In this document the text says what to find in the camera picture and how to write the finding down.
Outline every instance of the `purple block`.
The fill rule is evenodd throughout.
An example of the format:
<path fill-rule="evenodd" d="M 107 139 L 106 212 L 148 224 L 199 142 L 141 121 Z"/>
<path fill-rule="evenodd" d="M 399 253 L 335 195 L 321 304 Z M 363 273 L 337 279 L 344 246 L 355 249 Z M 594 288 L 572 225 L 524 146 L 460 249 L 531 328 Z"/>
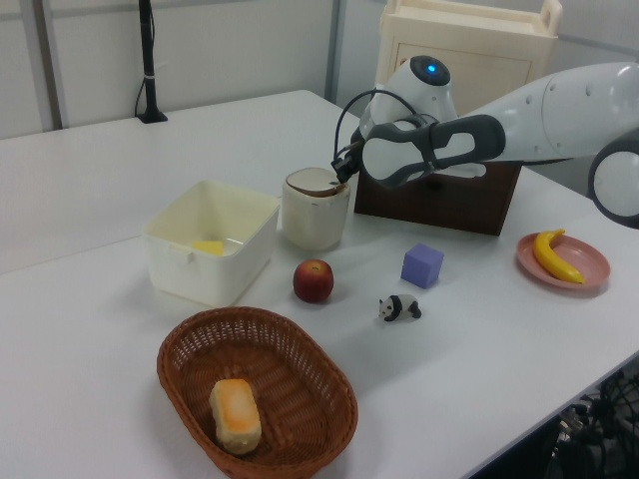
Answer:
<path fill-rule="evenodd" d="M 403 258 L 401 278 L 419 287 L 429 287 L 437 281 L 443 264 L 443 252 L 418 243 Z"/>

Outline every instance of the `black stand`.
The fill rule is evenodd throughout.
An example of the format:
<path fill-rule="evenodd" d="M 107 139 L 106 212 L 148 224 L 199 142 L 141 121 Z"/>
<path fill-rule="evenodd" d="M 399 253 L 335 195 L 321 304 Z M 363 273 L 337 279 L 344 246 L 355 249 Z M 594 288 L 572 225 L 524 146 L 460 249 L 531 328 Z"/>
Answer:
<path fill-rule="evenodd" d="M 138 115 L 142 123 L 166 122 L 167 116 L 158 110 L 156 78 L 153 65 L 153 33 L 151 31 L 151 0 L 140 0 L 140 30 L 142 33 L 142 59 L 144 61 L 144 90 L 147 111 Z"/>

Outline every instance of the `apple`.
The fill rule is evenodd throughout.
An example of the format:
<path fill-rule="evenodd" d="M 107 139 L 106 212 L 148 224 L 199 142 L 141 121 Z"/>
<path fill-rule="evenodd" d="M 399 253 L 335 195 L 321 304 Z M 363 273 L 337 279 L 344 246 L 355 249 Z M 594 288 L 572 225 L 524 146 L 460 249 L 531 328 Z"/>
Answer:
<path fill-rule="evenodd" d="M 302 261 L 293 275 L 293 290 L 302 301 L 324 301 L 330 296 L 332 285 L 332 269 L 321 259 Z"/>

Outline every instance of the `white cup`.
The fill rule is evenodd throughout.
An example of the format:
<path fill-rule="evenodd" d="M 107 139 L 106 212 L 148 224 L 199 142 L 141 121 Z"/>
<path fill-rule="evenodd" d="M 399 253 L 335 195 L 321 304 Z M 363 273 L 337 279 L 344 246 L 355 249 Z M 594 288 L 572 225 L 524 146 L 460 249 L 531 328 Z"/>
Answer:
<path fill-rule="evenodd" d="M 339 242 L 346 222 L 350 187 L 335 173 L 307 168 L 287 176 L 282 187 L 282 230 L 302 249 L 327 249 Z"/>

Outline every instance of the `toy panda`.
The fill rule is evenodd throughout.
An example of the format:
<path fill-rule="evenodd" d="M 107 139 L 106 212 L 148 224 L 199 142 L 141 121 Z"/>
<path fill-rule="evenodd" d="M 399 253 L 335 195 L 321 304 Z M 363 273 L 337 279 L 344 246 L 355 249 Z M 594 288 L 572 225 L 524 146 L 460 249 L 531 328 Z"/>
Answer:
<path fill-rule="evenodd" d="M 403 312 L 415 319 L 421 317 L 419 304 L 415 296 L 410 294 L 394 294 L 386 301 L 379 300 L 379 317 L 384 321 L 395 321 Z"/>

